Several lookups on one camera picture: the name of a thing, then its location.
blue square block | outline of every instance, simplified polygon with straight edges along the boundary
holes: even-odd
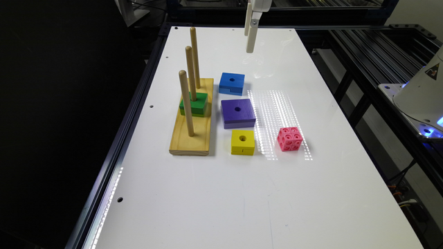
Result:
[[[231,92],[230,89],[223,89],[223,88],[219,88],[219,93],[232,94],[238,96],[242,95],[242,93]]]
[[[244,75],[236,73],[222,73],[219,93],[241,96],[243,93]]]

yellow square block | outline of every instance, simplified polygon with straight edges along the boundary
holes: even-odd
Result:
[[[233,130],[233,136],[230,138],[230,153],[232,155],[252,156],[254,150],[254,131]]]

stacked blocks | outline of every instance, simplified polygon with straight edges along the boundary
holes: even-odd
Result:
[[[230,153],[232,155],[252,156],[254,150],[254,131],[233,130],[233,136],[230,139]]]
[[[222,100],[221,113],[225,129],[254,127],[255,125],[255,114],[249,99]]]
[[[241,96],[243,93],[244,75],[236,73],[222,73],[219,93]]]
[[[194,117],[204,117],[206,107],[208,106],[208,94],[197,93],[197,100],[191,101],[191,113]],[[180,102],[180,114],[185,115],[185,107],[183,106],[183,100]]]
[[[280,128],[277,141],[282,151],[294,151],[300,148],[303,138],[297,127],[288,127]]]

black background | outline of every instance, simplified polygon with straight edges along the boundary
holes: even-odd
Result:
[[[0,230],[64,248],[144,66],[114,1],[0,1]]]

wooden base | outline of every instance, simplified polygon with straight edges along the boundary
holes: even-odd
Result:
[[[175,156],[207,156],[209,154],[210,120],[213,107],[214,79],[200,79],[198,93],[208,94],[208,106],[205,116],[192,117],[194,124],[194,136],[188,136],[186,118],[177,110],[174,131],[172,133],[169,153]]]

